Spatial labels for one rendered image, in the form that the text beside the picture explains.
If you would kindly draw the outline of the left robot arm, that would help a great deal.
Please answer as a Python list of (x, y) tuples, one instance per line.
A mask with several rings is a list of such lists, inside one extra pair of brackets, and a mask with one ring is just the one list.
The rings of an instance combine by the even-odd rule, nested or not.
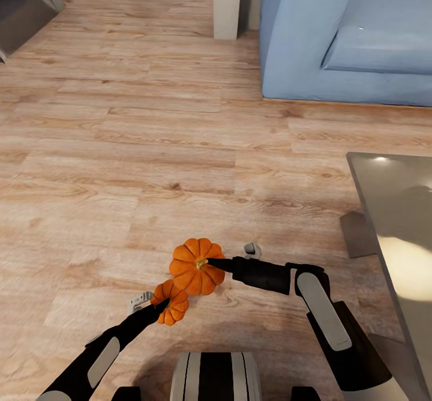
[(128, 300), (128, 317), (120, 324), (94, 337), (82, 354), (40, 395), (36, 401), (89, 401), (119, 352), (148, 325), (157, 322), (170, 298), (155, 307), (140, 304), (151, 300), (153, 292), (142, 292)]

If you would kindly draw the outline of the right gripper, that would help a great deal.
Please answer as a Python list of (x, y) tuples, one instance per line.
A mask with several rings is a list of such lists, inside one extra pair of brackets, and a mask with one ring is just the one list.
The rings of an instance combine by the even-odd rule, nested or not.
[(270, 262), (255, 261), (240, 256), (232, 259), (208, 259), (208, 265), (217, 267), (225, 272), (232, 272), (232, 279), (240, 280), (246, 285), (270, 291), (269, 275), (272, 264)]

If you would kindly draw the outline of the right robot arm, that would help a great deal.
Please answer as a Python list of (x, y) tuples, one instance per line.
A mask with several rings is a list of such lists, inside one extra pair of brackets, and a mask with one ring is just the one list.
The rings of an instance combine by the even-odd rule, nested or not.
[(296, 295), (303, 298), (307, 318), (320, 343), (345, 401), (409, 401), (379, 353), (371, 344), (344, 301), (330, 298), (329, 276), (310, 264), (285, 266), (261, 261), (255, 242), (244, 246), (247, 255), (208, 259), (208, 265), (232, 272), (232, 279), (246, 285), (289, 295), (290, 270), (295, 274)]

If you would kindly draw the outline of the pumpkin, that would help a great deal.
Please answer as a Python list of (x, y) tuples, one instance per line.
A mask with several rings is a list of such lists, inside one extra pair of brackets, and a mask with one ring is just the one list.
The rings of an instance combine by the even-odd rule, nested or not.
[(188, 295), (185, 289), (175, 287), (172, 279), (159, 284), (155, 288), (153, 298), (150, 300), (151, 304), (155, 307), (168, 298), (170, 298), (170, 303), (160, 314), (157, 322), (173, 326), (177, 321), (183, 319), (185, 312), (189, 308)]
[(208, 265), (208, 259), (225, 259), (222, 250), (208, 238), (189, 238), (173, 251), (170, 273), (174, 286), (190, 296), (210, 295), (225, 279), (225, 271)]

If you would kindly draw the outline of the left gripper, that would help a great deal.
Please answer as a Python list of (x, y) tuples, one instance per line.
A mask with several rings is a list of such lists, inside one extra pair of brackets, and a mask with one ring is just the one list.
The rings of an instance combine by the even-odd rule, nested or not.
[(164, 300), (155, 307), (153, 304), (138, 310), (132, 315), (128, 316), (124, 321), (128, 322), (134, 330), (135, 339), (148, 325), (157, 322), (160, 314), (164, 311), (167, 305), (170, 303), (170, 298)]

